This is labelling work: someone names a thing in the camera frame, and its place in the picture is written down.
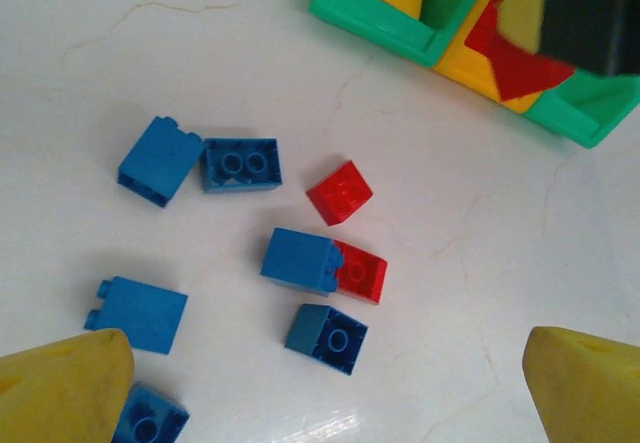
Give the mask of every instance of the blue 2x2 block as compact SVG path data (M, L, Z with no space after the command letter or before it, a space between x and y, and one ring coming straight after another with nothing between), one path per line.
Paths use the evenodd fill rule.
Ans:
M344 257L333 240L276 228L260 274L323 296L336 291Z
M159 206L173 198L204 145L171 118L156 117L118 169L118 183Z
M173 443L188 419L189 413L183 407L136 383L111 443Z
M204 145L205 192L272 190L282 184L276 140L209 138Z
M187 295L116 276L98 289L102 310L91 310L86 330L120 328L132 347L169 354Z
M335 308L305 304L284 346L350 375L366 333L366 325Z

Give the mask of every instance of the crack in marble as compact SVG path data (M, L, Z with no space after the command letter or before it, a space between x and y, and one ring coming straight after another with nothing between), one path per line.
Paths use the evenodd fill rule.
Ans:
M342 105L344 103L344 92L346 91L346 89L349 87L349 85L351 85L351 83L353 83L355 80L362 78L364 76L364 72L367 68L367 66L369 65L369 63L371 62L371 60L373 59L373 55L369 55L367 57L367 59L364 61L364 64L362 65L362 68L360 69L360 71L358 71L355 75L350 76L349 78L347 78L341 85L340 88L338 88L338 91L336 92L336 102L333 106L333 110L331 110L331 113L329 114L329 117L327 118L327 122L326 122L326 128L325 128L325 133L328 136L329 133L331 132L331 128L333 127L333 123L335 121L336 116L338 115L338 113L340 113L340 110L342 109Z
M141 8L156 7L156 8L162 8L162 9L170 10L170 11L179 11L179 12L182 12L182 13L189 13L189 14L193 14L193 15L199 15L201 13L204 13L206 11L211 11L211 10L229 10L231 8L236 8L237 6L240 6L241 4L242 3L232 3L232 4L228 4L228 5L222 5L222 4L205 5L202 8L193 9L193 8L185 8L185 7L182 7L182 6L167 5L165 3L161 3L161 2L157 2L157 1L149 1L149 2L145 2L145 3L137 3L137 4L133 5L131 8L129 8L127 11L125 11L124 14L120 18L118 18L118 20L115 23L113 23L111 25L111 27L107 30L107 32L104 33L103 35L97 36L95 38L91 38L90 40L82 41L80 43L76 43L75 45L72 45L69 48L67 48L64 51L64 53L62 54L62 57L60 58L60 63L64 63L70 53L72 53L72 52L74 52L76 50L79 50L81 48L84 48L86 46L93 45L95 43L99 43L99 42L104 41L107 38L109 38L109 36L111 36L111 33L113 33L113 31L116 28L118 28L118 26L120 26L122 23L127 21L129 19L129 17L133 13L135 13L138 10L140 10Z
M491 390L487 391L486 393L480 395L478 398L476 398L474 401L472 401L471 403L463 406L462 408L460 408L459 410L457 410L455 413L453 413L451 416L448 416L447 418L437 421L436 423L434 423L431 428L429 428L429 431L427 431L427 433L422 437L422 439L419 441L419 443L426 443L429 438L431 438L431 436L433 435L433 432L436 431L438 428L444 426L444 425L448 425L451 422L453 422L454 420L456 420L457 418L461 417L463 414L465 414L466 412L472 410L473 408L475 408L476 406L478 406L480 403L482 403L484 400L490 398L491 396L493 396L493 394L497 391L498 386L494 386L493 388L491 388Z
M476 195L473 200L471 201L471 204L469 205L469 208L467 209L464 217L462 218L462 234L454 237L453 239L449 240L449 242L444 245L442 248L439 248L437 250L435 250L433 253L431 253L427 259L432 259L432 258L436 258L442 254L444 254L449 248L451 248L452 246L454 246L456 243L462 243L464 240L466 240L469 237L469 218L471 218L471 215L473 214L474 210L476 209L476 206L478 205L478 203L480 202L480 200L482 200L483 198L490 198L491 196L493 196L495 194L495 190L491 191L489 193L480 193L479 195ZM467 275L467 271L466 271L466 267L464 265L464 257L462 255L462 252L460 251L460 258L461 258L461 262L463 263L463 269L465 271L465 281L468 281L468 275Z
M549 186L547 187L547 192L544 195L544 213L542 216L542 230L541 230L541 237L544 238L547 232L547 223L549 220L549 199L551 198L551 192L555 189L555 187L558 184L558 177L560 176L560 173L562 172L562 170L565 169L565 167L569 164L569 161L575 156L577 155L578 152L572 153L569 156L567 156L564 161L562 163L560 163L556 169L553 171L553 176L551 178L551 183L549 183Z

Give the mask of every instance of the pile of blocks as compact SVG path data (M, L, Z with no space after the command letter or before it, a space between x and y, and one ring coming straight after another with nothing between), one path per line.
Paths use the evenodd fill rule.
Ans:
M640 103L638 2L311 0L309 9L591 148Z
M272 190L282 185L275 139L202 139L185 133L171 118L156 117L118 169L118 183L160 207L175 196L201 162L205 193ZM307 191L327 225L336 225L362 207L373 192L352 161ZM362 249L323 236L275 228L261 275L297 290L328 296L341 292L379 304L387 262ZM101 309L89 312L84 328L122 330L133 348L167 355L171 351L187 295L122 276L103 281ZM347 375L353 371L367 326L328 305L303 304L285 347ZM187 411L137 383L121 414L113 443L173 443Z

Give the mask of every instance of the red 2x2 block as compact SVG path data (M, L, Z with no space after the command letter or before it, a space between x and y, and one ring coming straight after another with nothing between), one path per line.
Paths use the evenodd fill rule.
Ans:
M333 240L344 256L338 270L338 291L357 296L377 305L382 295L387 262L342 241Z
M338 168L326 180L307 191L307 196L327 225L337 225L349 218L373 196L352 161Z

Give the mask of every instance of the plastic brick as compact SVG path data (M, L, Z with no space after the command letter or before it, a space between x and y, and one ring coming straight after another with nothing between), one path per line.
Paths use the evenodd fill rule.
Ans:
M350 375L366 333L366 325L335 308L304 304L284 346Z
M555 88L575 72L561 61L531 55L497 33L490 43L489 59L502 100Z
M318 18L432 67L476 0L424 0L416 20L382 0L311 0Z
M173 443L188 419L189 413L182 406L136 383L111 443Z
M364 205L373 192L352 161L348 161L327 179L307 191L327 225L336 225L349 218Z
M187 296L116 276L102 282L97 293L104 303L91 310L86 330L119 328L132 347L168 354Z
M331 239L276 228L260 274L328 296L338 288L336 272L343 264L342 253Z
M334 240L334 244L344 256L344 266L338 270L338 291L380 303L387 262L348 243Z
M495 32L495 15L491 6L496 0L477 0L447 48L435 70L483 96L501 103L516 113L524 113L539 98L540 92L509 101L501 101L489 58L484 54L489 50L491 35ZM471 36L470 46L467 39Z
M272 190L282 184L276 140L209 138L204 144L205 192Z
M202 150L198 135L182 132L171 118L157 117L120 165L118 183L164 207Z

